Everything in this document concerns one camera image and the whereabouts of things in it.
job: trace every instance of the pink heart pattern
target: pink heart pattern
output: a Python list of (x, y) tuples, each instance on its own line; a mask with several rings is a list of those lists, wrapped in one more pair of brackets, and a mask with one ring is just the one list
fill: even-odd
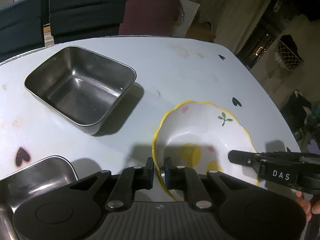
[(214, 151), (214, 148), (213, 148), (212, 145), (209, 145), (209, 146), (207, 147), (207, 149), (208, 149), (210, 152), (213, 152), (213, 151)]
[(181, 108), (181, 111), (185, 113), (186, 111), (188, 111), (188, 109), (189, 109), (189, 106), (184, 106), (183, 108)]

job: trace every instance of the metal container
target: metal container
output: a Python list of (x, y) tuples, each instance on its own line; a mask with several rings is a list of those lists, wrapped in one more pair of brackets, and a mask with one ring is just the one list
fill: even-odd
[(77, 181), (71, 163), (50, 156), (0, 180), (0, 239), (19, 240), (12, 224), (15, 210), (28, 199)]
[(31, 72), (24, 86), (80, 130), (95, 134), (136, 77), (129, 66), (71, 46)]

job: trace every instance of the finger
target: finger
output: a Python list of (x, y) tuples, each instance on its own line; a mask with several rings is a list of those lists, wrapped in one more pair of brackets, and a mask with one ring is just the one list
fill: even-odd
[(312, 207), (313, 214), (320, 214), (320, 200)]
[(311, 204), (308, 200), (303, 197), (298, 197), (296, 202), (303, 208), (304, 212), (308, 214), (311, 210)]
[(307, 222), (309, 222), (309, 221), (311, 220), (311, 217), (312, 217), (311, 212), (309, 212), (308, 214), (306, 214)]
[(296, 192), (296, 195), (297, 195), (297, 197), (302, 197), (302, 196), (303, 196), (303, 194), (302, 194), (301, 191), (297, 191), (297, 192)]

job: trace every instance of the white table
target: white table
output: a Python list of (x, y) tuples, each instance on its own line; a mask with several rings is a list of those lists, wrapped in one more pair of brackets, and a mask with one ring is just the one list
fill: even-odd
[[(26, 76), (54, 53), (70, 45), (95, 51), (137, 72), (137, 79), (115, 109), (114, 119), (87, 135), (38, 102), (25, 88)], [(234, 106), (232, 98), (241, 104)], [(270, 97), (225, 47), (191, 39), (109, 37), (55, 45), (0, 65), (0, 177), (46, 156), (61, 155), (79, 177), (100, 169), (113, 174), (144, 165), (162, 116), (185, 100), (210, 101), (233, 113), (251, 135), (258, 152), (300, 151)], [(18, 168), (23, 147), (31, 156)], [(155, 180), (141, 199), (171, 200)]]

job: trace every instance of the basket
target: basket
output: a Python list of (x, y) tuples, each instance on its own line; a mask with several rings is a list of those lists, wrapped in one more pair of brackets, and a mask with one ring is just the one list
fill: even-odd
[(290, 71), (296, 69), (303, 63), (303, 60), (289, 49), (281, 40), (278, 41), (278, 45), (276, 47), (275, 60), (278, 62), (279, 67)]

